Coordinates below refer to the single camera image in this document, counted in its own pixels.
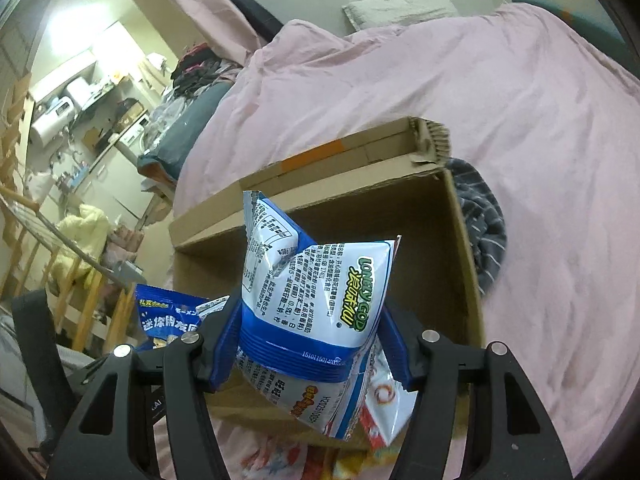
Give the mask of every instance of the chip bag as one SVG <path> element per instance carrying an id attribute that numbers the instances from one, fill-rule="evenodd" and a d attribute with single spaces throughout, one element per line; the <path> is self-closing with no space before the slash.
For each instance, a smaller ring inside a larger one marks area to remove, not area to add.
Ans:
<path id="1" fill-rule="evenodd" d="M 418 392 L 408 392 L 391 374 L 380 342 L 374 346 L 374 363 L 360 422 L 373 449 L 391 446 L 414 411 Z"/>
<path id="2" fill-rule="evenodd" d="M 273 404 L 347 440 L 372 370 L 395 240 L 316 244 L 245 192 L 248 247 L 236 363 Z"/>
<path id="3" fill-rule="evenodd" d="M 142 330 L 150 338 L 166 344 L 185 332 L 197 330 L 200 321 L 216 309 L 222 309 L 228 298 L 209 301 L 156 286 L 136 285 Z"/>

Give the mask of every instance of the pink duvet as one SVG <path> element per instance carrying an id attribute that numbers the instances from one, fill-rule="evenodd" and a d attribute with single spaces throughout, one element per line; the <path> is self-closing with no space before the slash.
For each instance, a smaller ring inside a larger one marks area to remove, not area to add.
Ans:
<path id="1" fill-rule="evenodd" d="M 175 214 L 403 116 L 446 124 L 453 155 L 497 196 L 509 246 L 483 305 L 487 341 L 519 359 L 577 473 L 640 378 L 640 83 L 551 14 L 510 4 L 344 39 L 288 23 L 201 134 Z"/>

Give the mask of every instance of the pile of clothes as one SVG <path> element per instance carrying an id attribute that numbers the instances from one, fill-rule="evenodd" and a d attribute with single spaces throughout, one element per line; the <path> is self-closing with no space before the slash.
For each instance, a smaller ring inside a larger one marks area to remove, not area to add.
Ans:
<path id="1" fill-rule="evenodd" d="M 97 260 L 102 254 L 111 231 L 109 219 L 104 211 L 88 204 L 81 204 L 78 209 L 78 215 L 67 215 L 58 222 L 56 227 L 63 235 L 72 240 L 82 252 Z M 77 259 L 78 257 L 71 250 L 66 248 L 60 250 L 51 267 L 52 290 L 60 290 Z M 84 283 L 88 288 L 94 272 L 96 270 L 91 265 L 80 262 L 73 280 L 79 282 L 81 278 L 86 277 Z"/>
<path id="2" fill-rule="evenodd" d="M 118 225 L 107 234 L 104 251 L 100 256 L 100 264 L 108 269 L 117 271 L 122 262 L 135 262 L 138 249 L 144 239 L 142 231 L 129 229 L 124 225 Z M 106 280 L 100 288 L 98 307 L 94 311 L 94 319 L 106 322 L 107 316 L 112 316 L 118 303 L 118 297 L 122 287 L 111 280 Z"/>
<path id="3" fill-rule="evenodd" d="M 206 43 L 182 56 L 171 74 L 171 89 L 146 126 L 139 174 L 175 187 L 187 155 L 240 70 L 238 63 L 216 56 Z"/>

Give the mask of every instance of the blue and white snack bag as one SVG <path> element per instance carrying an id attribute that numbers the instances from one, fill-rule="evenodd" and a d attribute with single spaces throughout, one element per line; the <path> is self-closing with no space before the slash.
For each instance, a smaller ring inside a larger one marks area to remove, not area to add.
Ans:
<path id="1" fill-rule="evenodd" d="M 347 440 L 369 384 L 396 241 L 317 245 L 245 192 L 248 248 L 236 364 L 269 401 Z"/>
<path id="2" fill-rule="evenodd" d="M 136 285 L 136 303 L 140 325 L 146 335 L 170 343 L 185 332 L 197 330 L 207 314 L 221 310 L 228 296 L 209 301 L 205 298 L 165 290 L 150 285 Z"/>
<path id="3" fill-rule="evenodd" d="M 304 380 L 341 383 L 372 345 L 394 240 L 317 245 L 260 192 L 244 193 L 240 347 Z"/>

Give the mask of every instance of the cardboard box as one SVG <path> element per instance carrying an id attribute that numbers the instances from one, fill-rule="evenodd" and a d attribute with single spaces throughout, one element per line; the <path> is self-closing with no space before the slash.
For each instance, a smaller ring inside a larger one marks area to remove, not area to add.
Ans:
<path id="1" fill-rule="evenodd" d="M 280 190 L 270 198 L 318 243 L 402 235 L 387 297 L 413 310 L 425 328 L 480 346 L 478 280 L 453 179 L 442 167 L 442 150 L 432 163 L 414 163 L 415 141 L 409 141 L 417 124 L 395 121 L 310 150 L 236 182 L 176 219 L 170 229 L 175 290 L 217 298 L 239 285 L 246 249 L 242 190 L 264 191 L 269 184 Z M 381 143 L 386 147 L 379 150 Z M 213 416 L 255 430 L 325 446 L 368 446 L 360 433 L 341 443 L 304 426 L 236 370 L 207 403 Z"/>
<path id="2" fill-rule="evenodd" d="M 145 107 L 139 102 L 135 103 L 115 124 L 113 127 L 114 133 L 119 134 L 129 128 L 144 112 Z"/>
<path id="3" fill-rule="evenodd" d="M 82 143 L 89 148 L 89 151 L 95 153 L 95 145 L 100 140 L 100 130 L 98 128 L 90 128 L 84 134 Z"/>

